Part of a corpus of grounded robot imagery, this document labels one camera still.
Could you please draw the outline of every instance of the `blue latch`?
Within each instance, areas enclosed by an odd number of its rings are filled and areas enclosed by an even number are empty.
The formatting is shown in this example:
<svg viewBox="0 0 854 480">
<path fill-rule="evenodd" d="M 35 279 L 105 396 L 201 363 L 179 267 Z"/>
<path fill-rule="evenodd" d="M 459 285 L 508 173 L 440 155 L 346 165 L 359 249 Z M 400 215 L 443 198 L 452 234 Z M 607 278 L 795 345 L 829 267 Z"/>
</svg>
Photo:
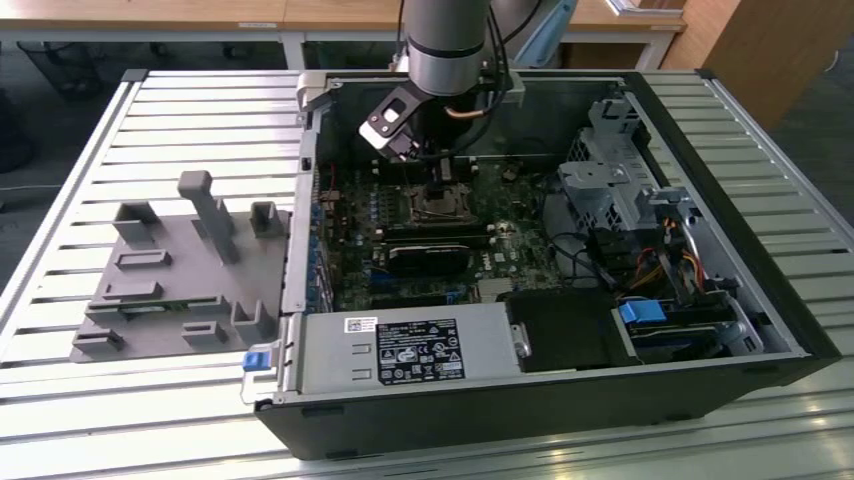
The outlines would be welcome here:
<svg viewBox="0 0 854 480">
<path fill-rule="evenodd" d="M 667 316 L 658 300 L 631 300 L 619 306 L 623 323 L 666 322 Z"/>
<path fill-rule="evenodd" d="M 269 352 L 245 352 L 243 356 L 243 371 L 263 372 L 264 370 L 269 370 L 269 358 Z"/>
</svg>

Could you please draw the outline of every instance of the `power supply label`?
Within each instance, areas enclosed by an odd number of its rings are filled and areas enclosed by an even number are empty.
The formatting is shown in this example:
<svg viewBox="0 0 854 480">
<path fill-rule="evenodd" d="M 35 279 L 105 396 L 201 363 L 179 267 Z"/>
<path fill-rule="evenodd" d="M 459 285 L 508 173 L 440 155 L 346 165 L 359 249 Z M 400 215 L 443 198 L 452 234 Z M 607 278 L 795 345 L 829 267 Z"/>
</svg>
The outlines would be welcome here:
<svg viewBox="0 0 854 480">
<path fill-rule="evenodd" d="M 379 323 L 376 360 L 383 385 L 466 378 L 456 320 Z"/>
</svg>

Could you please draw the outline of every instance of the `barcode sticker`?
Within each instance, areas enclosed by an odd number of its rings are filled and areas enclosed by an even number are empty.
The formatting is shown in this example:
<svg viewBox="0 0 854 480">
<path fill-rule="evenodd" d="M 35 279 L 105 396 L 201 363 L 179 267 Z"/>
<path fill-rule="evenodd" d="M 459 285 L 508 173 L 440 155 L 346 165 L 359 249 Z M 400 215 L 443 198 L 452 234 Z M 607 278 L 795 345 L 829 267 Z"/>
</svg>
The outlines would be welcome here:
<svg viewBox="0 0 854 480">
<path fill-rule="evenodd" d="M 376 317 L 351 317 L 344 319 L 344 333 L 376 331 Z"/>
</svg>

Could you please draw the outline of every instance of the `metal worktable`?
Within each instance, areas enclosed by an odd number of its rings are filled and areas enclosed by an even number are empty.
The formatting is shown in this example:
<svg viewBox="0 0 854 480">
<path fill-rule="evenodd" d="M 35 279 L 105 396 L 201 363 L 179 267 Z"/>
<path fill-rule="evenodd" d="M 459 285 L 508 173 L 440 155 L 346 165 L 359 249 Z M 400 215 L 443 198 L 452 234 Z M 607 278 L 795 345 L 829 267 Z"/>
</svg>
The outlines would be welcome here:
<svg viewBox="0 0 854 480">
<path fill-rule="evenodd" d="M 177 177 L 205 169 L 232 212 L 292 205 L 296 79 L 151 72 L 119 86 L 0 297 L 0 478 L 743 479 L 854 468 L 854 235 L 716 81 L 687 72 L 647 80 L 845 355 L 811 377 L 699 420 L 303 462 L 241 403 L 241 353 L 68 363 L 120 201 L 189 213 Z"/>
</svg>

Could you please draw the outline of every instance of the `gray stand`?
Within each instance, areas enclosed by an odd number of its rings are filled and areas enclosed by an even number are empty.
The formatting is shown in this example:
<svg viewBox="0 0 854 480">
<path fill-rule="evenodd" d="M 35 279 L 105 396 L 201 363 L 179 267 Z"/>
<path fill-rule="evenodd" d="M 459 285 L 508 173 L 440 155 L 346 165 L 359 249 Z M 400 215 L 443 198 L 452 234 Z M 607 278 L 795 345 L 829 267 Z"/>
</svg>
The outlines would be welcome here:
<svg viewBox="0 0 854 480">
<path fill-rule="evenodd" d="M 157 217 L 124 203 L 120 234 L 71 360 L 91 362 L 245 350 L 275 340 L 289 214 L 272 202 L 229 215 L 211 175 L 177 186 L 197 216 Z"/>
</svg>

